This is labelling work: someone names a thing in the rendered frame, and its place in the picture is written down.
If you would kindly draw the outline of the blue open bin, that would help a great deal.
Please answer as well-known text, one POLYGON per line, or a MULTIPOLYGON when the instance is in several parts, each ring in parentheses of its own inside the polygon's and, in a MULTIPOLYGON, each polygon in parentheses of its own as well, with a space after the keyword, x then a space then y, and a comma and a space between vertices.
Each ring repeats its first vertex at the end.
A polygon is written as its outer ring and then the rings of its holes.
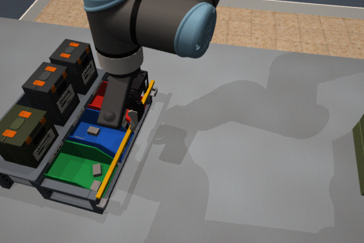
MULTIPOLYGON (((76 123, 76 126, 73 128, 72 132, 70 133, 70 135, 66 140, 96 147, 101 151, 103 151, 104 153, 106 153, 107 155, 110 155, 111 157, 114 158, 123 141, 123 138, 127 130, 123 126, 121 126, 120 129, 113 129, 110 127, 104 127, 98 125, 97 119, 99 112, 100 111, 86 108, 82 116, 80 117, 79 121, 76 123), (100 133, 97 137, 89 135, 87 133, 89 126, 97 127, 100 129, 100 133), (75 135, 81 138, 77 138, 75 137, 75 135)), ((133 134, 131 133, 130 138, 127 141, 123 153, 118 161, 119 163, 122 162, 123 157, 125 156, 125 153, 129 147, 132 138, 133 134)))

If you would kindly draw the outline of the red bin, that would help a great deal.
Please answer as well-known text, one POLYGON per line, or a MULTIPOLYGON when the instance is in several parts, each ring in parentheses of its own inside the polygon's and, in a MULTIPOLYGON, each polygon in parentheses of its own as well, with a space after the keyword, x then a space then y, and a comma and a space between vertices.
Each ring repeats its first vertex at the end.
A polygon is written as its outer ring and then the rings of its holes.
MULTIPOLYGON (((99 87, 98 91, 96 92, 96 94, 92 98, 91 102, 87 106, 88 109, 93 109, 93 110, 100 111, 102 100, 103 100, 103 97, 105 95, 105 90, 106 90, 106 87, 107 87, 107 83, 108 82, 103 81, 103 83, 99 87)), ((128 124, 130 124, 131 119, 128 116, 128 111, 129 110, 127 110, 127 113, 126 113, 126 122, 128 124)))

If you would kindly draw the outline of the green open bin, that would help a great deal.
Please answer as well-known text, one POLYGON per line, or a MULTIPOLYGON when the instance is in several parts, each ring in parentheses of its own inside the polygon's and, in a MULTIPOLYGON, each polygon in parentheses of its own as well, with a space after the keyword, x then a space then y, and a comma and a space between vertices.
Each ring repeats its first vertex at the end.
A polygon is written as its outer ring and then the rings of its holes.
POLYGON ((113 159, 96 147, 66 140, 46 170, 44 177, 89 189, 94 180, 103 182, 113 159), (94 178, 93 164, 99 163, 102 176, 94 178))

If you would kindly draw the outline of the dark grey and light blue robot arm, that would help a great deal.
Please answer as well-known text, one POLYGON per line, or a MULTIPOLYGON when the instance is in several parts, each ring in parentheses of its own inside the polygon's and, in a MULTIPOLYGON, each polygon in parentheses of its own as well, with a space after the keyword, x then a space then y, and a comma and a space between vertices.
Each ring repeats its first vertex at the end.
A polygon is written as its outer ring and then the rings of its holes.
MULTIPOLYGON (((216 26, 220 0, 83 0, 100 67, 125 75, 143 63, 143 47, 200 58, 216 26)), ((97 123, 120 129, 133 78, 109 76, 97 123)))

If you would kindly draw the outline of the grey metal bin rack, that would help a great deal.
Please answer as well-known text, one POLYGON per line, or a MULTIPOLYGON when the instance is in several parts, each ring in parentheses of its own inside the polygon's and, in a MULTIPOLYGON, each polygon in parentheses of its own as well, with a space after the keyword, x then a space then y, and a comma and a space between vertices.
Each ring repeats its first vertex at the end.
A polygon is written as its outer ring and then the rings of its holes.
POLYGON ((54 160, 55 156, 61 149, 62 145, 70 135, 76 123, 82 116, 83 112, 91 102, 92 98, 98 91, 103 81, 108 82, 109 76, 104 70, 97 68, 98 77, 93 85, 90 87, 86 95, 78 94, 80 103, 70 116, 67 123, 63 126, 54 125, 59 136, 41 161, 37 168, 32 168, 12 162, 5 161, 0 155, 0 185, 3 188, 10 189, 16 183, 24 184, 27 186, 35 187, 42 197, 47 200, 52 200, 58 203, 70 205, 76 208, 84 209, 87 211, 103 214, 111 196, 111 193, 116 185, 116 182, 121 174, 121 171, 126 163, 128 155, 133 147, 133 144, 138 136, 142 127, 144 119, 152 104, 152 96, 156 96, 158 92, 157 87, 152 87, 152 90, 147 98, 145 111, 138 126, 134 130, 133 138, 129 147, 123 157, 121 163, 118 162, 114 177, 106 191, 104 198, 96 199, 97 192, 73 186, 70 184, 58 182, 55 180, 47 179, 43 175, 54 160))

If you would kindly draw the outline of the yellow bar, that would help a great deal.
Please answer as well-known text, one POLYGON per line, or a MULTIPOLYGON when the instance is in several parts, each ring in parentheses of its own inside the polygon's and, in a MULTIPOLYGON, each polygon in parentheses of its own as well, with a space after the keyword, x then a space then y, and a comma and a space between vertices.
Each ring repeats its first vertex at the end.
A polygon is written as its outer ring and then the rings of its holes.
MULTIPOLYGON (((146 100, 147 100, 147 98, 148 98, 148 96, 149 96, 149 94, 151 92, 151 89, 152 89, 154 83, 155 83, 155 81, 151 80, 151 82, 149 84, 149 87, 148 87, 148 90, 144 94, 144 96, 143 96, 143 98, 141 100, 143 102, 143 105, 145 105, 146 100)), ((130 126, 129 126, 129 128, 128 128, 128 130, 127 130, 127 132, 126 132, 126 134, 125 134, 125 136, 123 138, 123 141, 122 141, 122 143, 121 143, 121 145, 120 145, 120 147, 119 147, 119 149, 118 149, 118 151, 117 151, 117 153, 116 153, 116 155, 115 155, 115 157, 114 157, 114 159, 113 159, 113 161, 112 161, 112 163, 110 165, 110 168, 109 168, 109 170, 108 170, 108 172, 107 172, 107 174, 106 174, 106 176, 105 176, 105 178, 104 178, 104 180, 103 180, 103 182, 102 182, 102 184, 101 184, 101 186, 100 186, 100 188, 99 188, 99 190, 97 192, 96 199, 101 200, 101 198, 102 198, 102 195, 103 195, 103 193, 104 193, 104 191, 105 191, 105 189, 107 187, 107 184, 108 184, 108 182, 109 182, 109 180, 110 180, 110 178, 111 178, 111 176, 112 176, 112 174, 114 172, 114 169, 115 169, 115 167, 116 167, 116 165, 117 165, 117 163, 118 163, 118 161, 119 161, 119 159, 120 159, 120 157, 122 155, 122 152, 123 152, 123 150, 124 150, 124 148, 126 146, 127 141, 129 140, 129 137, 130 137, 130 135, 132 133, 132 131, 130 130, 130 126)))

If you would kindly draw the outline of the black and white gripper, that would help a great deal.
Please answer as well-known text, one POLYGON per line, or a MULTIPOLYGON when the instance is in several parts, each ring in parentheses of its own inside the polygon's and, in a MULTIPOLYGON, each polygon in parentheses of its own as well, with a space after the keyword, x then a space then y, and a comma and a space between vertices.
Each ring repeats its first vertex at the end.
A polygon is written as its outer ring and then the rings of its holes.
POLYGON ((131 86, 131 91, 130 91, 129 99, 127 102, 127 107, 126 107, 125 115, 123 118, 122 126, 126 130, 128 130, 128 128, 129 128, 129 125, 126 122, 126 112, 127 112, 127 110, 129 110, 128 116, 131 119, 130 130, 134 131, 137 128, 137 126, 144 114, 144 110, 145 110, 145 107, 142 104, 143 102, 140 101, 140 96, 141 96, 143 90, 144 90, 144 93, 146 93, 148 90, 148 87, 149 87, 148 86, 148 72, 141 70, 139 67, 136 71, 125 74, 125 75, 114 75, 111 73, 107 73, 107 74, 110 75, 111 77, 115 77, 115 78, 119 78, 119 79, 127 78, 130 76, 133 78, 133 83, 131 86), (147 85, 145 83, 145 80, 147 80, 147 85))

